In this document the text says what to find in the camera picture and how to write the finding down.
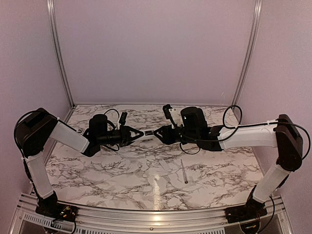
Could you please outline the white remote control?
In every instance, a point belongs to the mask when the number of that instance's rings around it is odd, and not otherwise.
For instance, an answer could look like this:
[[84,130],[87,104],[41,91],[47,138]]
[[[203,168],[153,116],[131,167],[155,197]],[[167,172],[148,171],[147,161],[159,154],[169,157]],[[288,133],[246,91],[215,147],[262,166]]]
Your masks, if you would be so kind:
[[144,131],[144,135],[142,137],[139,138],[139,140],[144,141],[144,140],[150,140],[150,139],[154,139],[156,138],[156,136],[154,135],[154,131],[153,130],[147,130]]

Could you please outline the white battery cover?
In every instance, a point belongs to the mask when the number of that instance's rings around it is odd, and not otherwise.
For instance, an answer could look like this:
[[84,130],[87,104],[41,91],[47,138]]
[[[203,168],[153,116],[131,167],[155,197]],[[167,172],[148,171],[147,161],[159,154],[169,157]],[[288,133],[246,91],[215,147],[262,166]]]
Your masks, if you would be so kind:
[[167,164],[167,162],[166,162],[165,160],[162,159],[162,160],[159,161],[159,163],[160,163],[161,167],[162,167],[165,171],[170,170],[170,167],[169,167],[169,165]]

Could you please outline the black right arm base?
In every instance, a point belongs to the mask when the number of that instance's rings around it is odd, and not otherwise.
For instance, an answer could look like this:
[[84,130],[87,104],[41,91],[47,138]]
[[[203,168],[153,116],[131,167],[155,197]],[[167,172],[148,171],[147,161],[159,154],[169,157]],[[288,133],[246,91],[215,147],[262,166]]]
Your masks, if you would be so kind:
[[225,209],[225,216],[228,223],[246,221],[254,218],[260,218],[267,215],[268,212],[264,203],[259,203],[253,199],[248,200],[244,205],[229,207]]

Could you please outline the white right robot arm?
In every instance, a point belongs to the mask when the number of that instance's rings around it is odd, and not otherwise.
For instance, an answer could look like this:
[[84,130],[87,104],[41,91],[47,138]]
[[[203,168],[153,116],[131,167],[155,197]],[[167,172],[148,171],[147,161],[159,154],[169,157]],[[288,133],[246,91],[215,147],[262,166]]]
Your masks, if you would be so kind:
[[276,163],[255,185],[246,204],[242,206],[241,213],[245,218],[254,217],[269,196],[302,165],[303,138],[297,130],[298,125],[292,123],[287,115],[257,124],[230,127],[222,123],[209,127],[200,108],[187,107],[181,110],[181,125],[175,123],[170,105],[164,106],[163,110],[172,124],[160,127],[153,134],[164,144],[192,143],[210,152],[239,147],[277,148]]

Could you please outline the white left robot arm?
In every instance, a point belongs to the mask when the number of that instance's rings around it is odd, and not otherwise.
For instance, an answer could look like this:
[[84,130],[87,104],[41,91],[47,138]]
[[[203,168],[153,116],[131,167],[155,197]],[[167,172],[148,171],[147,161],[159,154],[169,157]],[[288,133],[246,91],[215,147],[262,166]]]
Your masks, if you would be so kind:
[[84,156],[92,157],[102,146],[128,146],[144,136],[144,132],[126,126],[125,118],[126,113],[123,113],[120,123],[114,125],[105,114],[94,115],[89,120],[89,127],[84,134],[43,108],[30,111],[18,120],[14,128],[16,145],[22,153],[38,197],[38,205],[51,217],[60,215],[62,209],[50,184],[42,157],[48,139],[54,139]]

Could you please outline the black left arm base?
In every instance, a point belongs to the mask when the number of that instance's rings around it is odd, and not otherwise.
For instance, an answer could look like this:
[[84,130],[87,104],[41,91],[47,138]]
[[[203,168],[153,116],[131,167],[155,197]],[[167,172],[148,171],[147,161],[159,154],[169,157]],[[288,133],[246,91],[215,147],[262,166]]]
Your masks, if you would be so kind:
[[57,201],[39,201],[36,213],[55,220],[74,222],[76,220],[78,208],[73,205],[65,205]]

